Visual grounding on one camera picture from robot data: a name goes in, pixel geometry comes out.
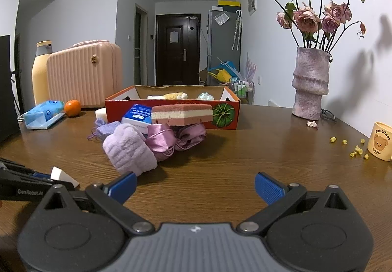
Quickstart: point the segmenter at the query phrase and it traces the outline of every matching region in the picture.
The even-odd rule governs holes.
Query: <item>gray refrigerator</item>
[[[236,20],[238,13],[228,12],[230,18],[222,25],[215,21],[214,17],[221,11],[210,10],[208,17],[208,54],[207,54],[207,70],[217,67],[222,60],[223,62],[232,61],[236,69],[240,70],[240,54],[241,41],[237,51],[238,33],[234,50],[233,45],[234,33],[236,31]],[[207,85],[219,85],[218,81],[208,75]]]

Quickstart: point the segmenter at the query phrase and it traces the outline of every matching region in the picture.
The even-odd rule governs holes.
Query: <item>eyeglasses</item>
[[[336,122],[336,116],[334,116],[334,114],[332,114],[332,112],[331,111],[328,111],[328,110],[321,110],[321,113],[320,113],[320,116],[322,117],[322,118],[325,118],[325,119],[328,119],[328,120],[330,120],[330,121],[334,121],[334,122]]]

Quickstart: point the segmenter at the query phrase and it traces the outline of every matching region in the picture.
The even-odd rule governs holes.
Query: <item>textured pink vase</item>
[[[297,48],[293,88],[293,114],[309,120],[318,120],[321,97],[328,94],[330,54],[315,48]]]

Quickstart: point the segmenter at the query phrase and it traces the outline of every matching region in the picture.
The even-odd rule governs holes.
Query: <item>suitcase handle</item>
[[[83,42],[79,42],[77,44],[74,44],[72,47],[76,48],[76,47],[80,47],[80,46],[85,46],[86,44],[93,44],[93,43],[98,43],[98,42],[109,42],[109,40],[90,40],[90,41],[83,41]]]

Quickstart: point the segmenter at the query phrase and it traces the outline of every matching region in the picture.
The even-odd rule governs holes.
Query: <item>bear illustration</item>
[[[384,137],[377,134],[374,136],[374,147],[377,150],[382,151],[387,145],[388,141]]]

